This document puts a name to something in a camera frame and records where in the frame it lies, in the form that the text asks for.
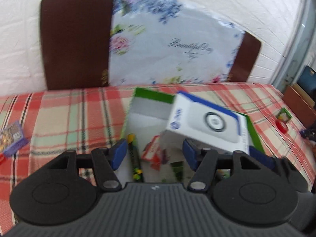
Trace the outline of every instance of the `blue object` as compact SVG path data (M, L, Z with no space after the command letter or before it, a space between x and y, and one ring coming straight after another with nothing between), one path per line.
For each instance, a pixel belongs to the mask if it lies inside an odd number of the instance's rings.
M269 157L263 154L261 151L257 150L253 146L249 146L249 155L259 161L262 165L266 166L269 169L274 169L275 162L272 157Z
M173 130L179 129L179 128L180 128L180 123L179 123L179 122L176 122L176 121L171 122L171 123L170 123L170 127L171 127L171 129L173 129Z
M111 160L111 168L113 170L117 170L127 153L127 141L122 140L121 142L118 142L116 145L114 145L112 148L114 149L114 154Z
M182 152L187 163L190 166L190 169L192 169L195 172L198 169L196 151L186 139L182 143Z
M303 129L300 130L300 135L301 135L301 137L304 138L304 139L306 139L305 131L306 131L306 130L303 130Z
M230 111L230 110L228 110L226 108L223 108L223 107L221 107L221 106L219 106L217 104L211 103L210 101L204 100L202 98L199 98L199 97L197 97L195 95L192 95L192 94L189 94L187 92L179 91L178 93L186 96L187 98L189 98L193 102L197 102L197 103L203 104L205 106L208 106L208 107L210 107L212 109L215 109L217 111L223 112L223 113L233 117L237 121L238 135L241 135L240 123L239 123L239 120L238 120L238 116L235 113L233 113L232 111Z
M308 94L311 95L312 91L316 89L316 72L311 67L306 66L302 75L297 81L297 84Z

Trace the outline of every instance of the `white wall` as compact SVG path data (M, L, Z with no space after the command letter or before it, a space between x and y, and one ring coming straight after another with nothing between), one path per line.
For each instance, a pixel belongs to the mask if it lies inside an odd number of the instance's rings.
M0 0L0 95L44 90L41 0ZM249 82L267 83L292 35L300 0L191 0L240 24L262 41Z

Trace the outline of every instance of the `table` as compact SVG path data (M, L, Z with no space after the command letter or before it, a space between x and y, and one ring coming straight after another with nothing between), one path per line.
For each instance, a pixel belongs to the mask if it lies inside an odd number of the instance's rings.
M149 87L167 93L180 90L198 95L231 110L248 114L269 156L287 157L301 172L311 189L316 163L303 128L282 101L282 94L271 85L217 83L204 85L159 85ZM14 224L9 206L11 190L42 165L64 152L76 149L89 153L100 146L111 146L120 137L125 113L134 87L104 87L65 91L46 91L0 97L2 128L18 120L29 144L0 166L0 233ZM275 116L282 108L293 115L289 131L282 134ZM81 175L93 181L89 170Z

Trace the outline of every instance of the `red object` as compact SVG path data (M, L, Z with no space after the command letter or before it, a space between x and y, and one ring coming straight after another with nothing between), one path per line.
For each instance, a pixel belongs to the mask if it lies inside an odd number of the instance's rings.
M7 158L3 154L0 154L0 165L6 160Z
M284 133L284 134L289 130L286 123L280 119L276 120L276 126L281 131L281 133Z
M220 99L229 108L247 114L252 120L264 151L267 155L277 157L286 156L295 167L303 173L309 189L315 180L316 162L309 146L302 145L302 139L296 137L295 132L302 129L303 125L293 114L287 124L288 133L281 133L275 119L276 111L281 108L290 108L284 104L282 94L272 85L258 83L218 83L218 84L192 84L192 85L155 85L148 86L156 91L175 93L177 91L193 92L202 97L212 96ZM2 113L12 108L7 117L9 122L16 120L23 124L26 138L34 141L32 145L26 145L19 150L20 155L16 159L7 158L0 166L0 232L4 235L14 224L12 211L9 204L9 196L12 190L13 179L22 180L53 158L50 151L65 149L65 138L56 136L68 136L68 147L75 150L82 149L82 142L73 140L73 136L85 131L85 142L89 144L87 151L99 147L109 140L117 140L120 137L124 118L127 111L127 100L132 98L134 89L131 86L111 86L103 88L78 89L78 95L70 90L53 92L36 92L15 96L0 97ZM104 102L107 109L109 124L104 119ZM72 116L73 108L81 108L77 116Z
M151 168L155 170L160 170L161 164L161 151L159 147L159 135L155 135L151 142L146 145L145 150L141 156L142 160L150 162Z

